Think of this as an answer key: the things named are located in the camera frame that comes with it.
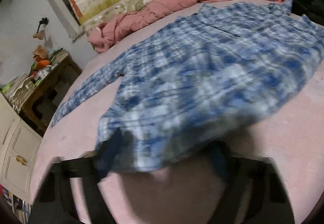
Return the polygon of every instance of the blue plaid shirt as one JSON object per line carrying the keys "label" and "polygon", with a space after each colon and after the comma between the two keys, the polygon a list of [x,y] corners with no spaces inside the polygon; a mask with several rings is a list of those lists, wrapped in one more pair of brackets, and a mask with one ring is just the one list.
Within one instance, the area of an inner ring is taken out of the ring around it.
{"label": "blue plaid shirt", "polygon": [[153,171],[277,111],[312,77],[324,31],[283,5],[236,3],[178,17],[90,76],[52,126],[124,75],[100,118],[97,147],[120,128],[115,171]]}

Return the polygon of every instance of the brass drawer handle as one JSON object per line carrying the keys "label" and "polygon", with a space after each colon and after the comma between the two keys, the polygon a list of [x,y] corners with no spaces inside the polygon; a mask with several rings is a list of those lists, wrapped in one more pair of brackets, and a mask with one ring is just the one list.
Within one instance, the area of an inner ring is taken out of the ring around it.
{"label": "brass drawer handle", "polygon": [[26,164],[27,163],[26,159],[23,158],[22,156],[17,155],[16,156],[16,161],[19,162],[20,164],[22,164],[23,166],[26,166],[27,165]]}

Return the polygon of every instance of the wooden table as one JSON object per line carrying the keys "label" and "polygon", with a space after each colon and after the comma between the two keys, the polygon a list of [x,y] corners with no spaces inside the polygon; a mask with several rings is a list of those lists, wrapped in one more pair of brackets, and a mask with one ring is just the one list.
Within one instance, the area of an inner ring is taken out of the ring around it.
{"label": "wooden table", "polygon": [[47,125],[42,122],[33,112],[32,108],[34,103],[38,99],[40,99],[48,90],[54,89],[57,83],[61,80],[61,74],[67,66],[72,67],[78,76],[82,72],[82,70],[72,60],[67,51],[62,51],[62,53],[57,56],[56,63],[51,63],[53,64],[54,68],[41,81],[41,83],[37,87],[35,87],[31,95],[27,98],[27,100],[25,100],[19,111],[19,115],[30,119],[43,133],[45,133]]}

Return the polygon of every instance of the shirt sleeve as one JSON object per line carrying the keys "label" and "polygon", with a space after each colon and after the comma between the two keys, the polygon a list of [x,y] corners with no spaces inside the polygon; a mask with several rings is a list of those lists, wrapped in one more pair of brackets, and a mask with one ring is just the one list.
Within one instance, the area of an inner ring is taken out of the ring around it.
{"label": "shirt sleeve", "polygon": [[86,81],[84,81],[82,85],[73,92],[68,100],[62,103],[56,110],[51,128],[81,103],[101,91],[108,84],[116,81],[121,74],[124,74],[126,66],[125,58],[126,54],[124,52],[115,60],[97,70]]}

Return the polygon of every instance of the pink mattress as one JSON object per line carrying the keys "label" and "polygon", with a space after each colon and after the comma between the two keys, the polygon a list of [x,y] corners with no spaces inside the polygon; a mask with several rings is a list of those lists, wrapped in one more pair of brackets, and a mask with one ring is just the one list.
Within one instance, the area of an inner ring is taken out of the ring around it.
{"label": "pink mattress", "polygon": [[[268,4],[264,0],[234,0],[212,3],[224,7],[237,2]],[[158,29],[188,16],[202,4],[175,12],[120,41],[89,62],[71,86],[65,99],[92,73],[112,61],[131,45]],[[114,100],[119,78],[81,104],[56,126],[47,129],[32,174],[34,199],[53,157],[73,159],[93,149],[97,123]],[[324,190],[324,64],[293,100],[274,116],[227,138],[231,149],[245,157],[272,157],[288,191],[296,223],[301,223]],[[154,173],[111,173],[100,184],[118,224],[205,224],[221,198],[225,184],[213,173],[205,157],[197,155]],[[80,220],[90,223],[79,179],[72,189]]]}

